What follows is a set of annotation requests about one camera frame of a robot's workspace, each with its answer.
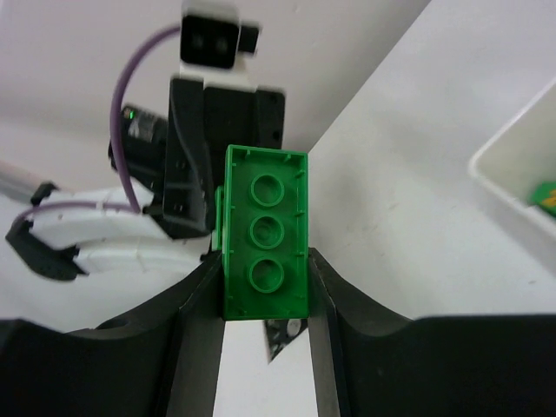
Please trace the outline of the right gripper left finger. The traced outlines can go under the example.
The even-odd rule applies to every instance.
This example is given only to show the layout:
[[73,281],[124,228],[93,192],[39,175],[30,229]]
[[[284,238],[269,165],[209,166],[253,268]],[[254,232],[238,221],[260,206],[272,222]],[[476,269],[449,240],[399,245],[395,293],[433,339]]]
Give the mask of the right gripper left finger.
[[1,323],[4,416],[210,416],[225,324],[213,253],[159,295],[69,333]]

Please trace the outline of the green rectangular lego brick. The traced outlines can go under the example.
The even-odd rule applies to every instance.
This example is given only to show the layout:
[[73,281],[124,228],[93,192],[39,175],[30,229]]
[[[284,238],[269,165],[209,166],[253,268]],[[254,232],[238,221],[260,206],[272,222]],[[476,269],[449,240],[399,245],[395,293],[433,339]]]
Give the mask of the green rectangular lego brick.
[[215,202],[223,318],[307,318],[308,155],[229,146]]

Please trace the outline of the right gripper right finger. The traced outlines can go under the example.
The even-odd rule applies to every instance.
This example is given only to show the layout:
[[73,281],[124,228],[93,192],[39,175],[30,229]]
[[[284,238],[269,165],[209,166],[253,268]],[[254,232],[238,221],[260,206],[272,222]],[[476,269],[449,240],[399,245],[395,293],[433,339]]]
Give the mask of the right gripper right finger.
[[411,320],[308,257],[308,332],[321,416],[552,416],[555,318]]

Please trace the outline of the purple round flower lego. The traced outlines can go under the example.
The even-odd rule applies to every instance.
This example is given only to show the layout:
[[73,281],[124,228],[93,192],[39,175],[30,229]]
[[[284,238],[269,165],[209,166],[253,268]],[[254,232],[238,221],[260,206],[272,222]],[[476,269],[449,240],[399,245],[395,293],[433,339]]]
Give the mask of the purple round flower lego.
[[556,181],[555,179],[537,182],[528,196],[528,202],[541,209],[551,217],[556,216]]

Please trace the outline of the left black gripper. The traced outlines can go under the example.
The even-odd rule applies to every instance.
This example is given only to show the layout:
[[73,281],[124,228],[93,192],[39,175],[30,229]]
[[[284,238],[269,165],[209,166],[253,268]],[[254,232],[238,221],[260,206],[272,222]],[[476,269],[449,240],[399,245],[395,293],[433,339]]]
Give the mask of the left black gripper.
[[231,89],[173,78],[162,189],[162,227],[173,239],[215,228],[215,190],[231,145],[279,149],[286,96],[278,89]]

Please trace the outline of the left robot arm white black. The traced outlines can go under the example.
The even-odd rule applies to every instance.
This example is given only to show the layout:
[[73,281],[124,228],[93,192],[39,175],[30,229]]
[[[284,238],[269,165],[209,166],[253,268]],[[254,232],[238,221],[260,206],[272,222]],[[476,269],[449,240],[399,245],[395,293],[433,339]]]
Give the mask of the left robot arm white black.
[[122,152],[139,204],[133,213],[123,189],[64,193],[41,184],[30,211],[13,221],[5,238],[33,272],[73,281],[100,270],[89,261],[100,242],[144,238],[162,245],[202,238],[215,229],[215,190],[224,181],[230,145],[279,149],[285,94],[278,89],[204,85],[174,78],[169,112],[160,116],[122,107]]

